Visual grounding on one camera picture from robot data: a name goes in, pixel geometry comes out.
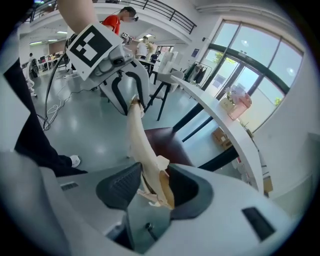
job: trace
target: white desk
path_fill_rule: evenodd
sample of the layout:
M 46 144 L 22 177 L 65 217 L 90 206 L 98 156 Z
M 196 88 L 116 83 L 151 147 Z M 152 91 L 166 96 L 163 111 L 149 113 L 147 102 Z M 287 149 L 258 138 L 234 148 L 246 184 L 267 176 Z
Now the white desk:
M 253 182 L 253 187 L 263 193 L 263 174 L 258 150 L 242 125 L 238 121 L 232 120 L 219 105 L 219 101 L 209 93 L 173 75 L 171 78 L 179 83 L 222 128 L 239 154 L 247 173 L 255 179 L 256 184 Z

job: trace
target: white wall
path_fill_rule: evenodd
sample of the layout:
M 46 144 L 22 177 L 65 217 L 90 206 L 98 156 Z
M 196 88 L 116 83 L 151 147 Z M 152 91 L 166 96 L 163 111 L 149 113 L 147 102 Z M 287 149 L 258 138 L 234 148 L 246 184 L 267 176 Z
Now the white wall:
M 184 70 L 196 61 L 200 61 L 205 54 L 212 38 L 214 37 L 216 31 L 219 28 L 220 16 L 214 14 L 201 14 L 198 20 L 197 27 L 193 30 L 192 42 L 184 51 L 184 57 L 181 61 L 180 67 Z M 192 53 L 195 49 L 199 49 L 196 57 L 192 57 Z
M 309 136 L 310 131 L 320 131 L 319 97 L 319 73 L 307 51 L 290 91 L 254 133 L 273 183 L 270 198 L 294 189 L 319 166 L 320 148 Z
M 32 53 L 33 57 L 38 61 L 40 57 L 49 55 L 49 44 L 30 45 L 30 53 Z
M 26 63 L 29 61 L 30 54 L 30 37 L 27 35 L 19 36 L 19 58 L 20 63 Z
M 273 201 L 292 218 L 299 218 L 307 210 L 313 191 L 313 177 L 307 178 L 290 192 L 275 198 Z

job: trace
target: gray floor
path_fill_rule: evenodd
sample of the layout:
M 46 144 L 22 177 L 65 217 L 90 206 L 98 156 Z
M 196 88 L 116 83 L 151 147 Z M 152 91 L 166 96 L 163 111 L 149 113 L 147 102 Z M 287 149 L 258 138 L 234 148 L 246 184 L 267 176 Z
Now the gray floor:
M 63 78 L 65 71 L 57 72 L 48 97 L 48 109 L 60 104 L 57 93 L 61 99 L 69 97 L 71 92 L 79 92 L 82 89 L 82 80 L 73 74 Z M 38 99 L 33 102 L 38 114 L 44 116 L 45 95 L 49 74 L 43 74 L 34 79 L 34 89 Z M 172 127 L 190 109 L 196 105 L 194 99 L 181 89 L 170 93 L 166 100 L 160 121 L 157 121 L 162 101 L 156 99 L 142 119 L 145 129 Z M 190 123 L 183 127 L 177 134 L 183 139 L 197 126 L 208 118 L 208 114 L 202 111 Z M 118 113 L 115 107 L 108 103 L 108 99 L 101 97 L 100 91 L 82 91 L 72 94 L 71 98 L 60 109 L 50 130 L 45 131 L 51 145 L 62 155 L 80 155 L 79 169 L 88 172 L 103 170 L 106 168 L 133 163 L 127 158 L 126 123 L 125 116 Z M 212 121 L 200 132 L 184 143 L 184 147 L 195 166 L 200 166 L 219 155 L 223 150 L 215 145 L 211 133 L 217 128 Z M 239 178 L 238 173 L 231 164 L 217 171 L 225 175 Z M 169 210 L 163 207 L 152 207 L 141 196 L 135 196 L 129 209 L 131 231 L 136 251 L 144 253 L 153 240 L 144 229 L 147 222 L 154 224 L 154 233 L 160 236 L 169 225 Z

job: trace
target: balcony railing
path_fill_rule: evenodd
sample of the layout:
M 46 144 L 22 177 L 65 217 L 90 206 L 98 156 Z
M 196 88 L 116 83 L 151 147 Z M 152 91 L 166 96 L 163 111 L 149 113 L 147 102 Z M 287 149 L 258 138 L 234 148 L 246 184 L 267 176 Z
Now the balcony railing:
M 57 0 L 39 0 L 37 2 L 38 3 L 34 4 L 31 16 L 26 20 L 26 22 L 33 22 L 34 20 L 58 9 Z M 158 0 L 93 0 L 93 2 L 119 4 L 124 6 L 132 6 L 135 9 L 138 8 L 143 10 L 150 10 L 152 12 L 158 13 L 162 17 L 165 17 L 170 22 L 177 24 L 178 26 L 186 30 L 189 34 L 191 34 L 194 28 L 197 26 L 181 12 Z

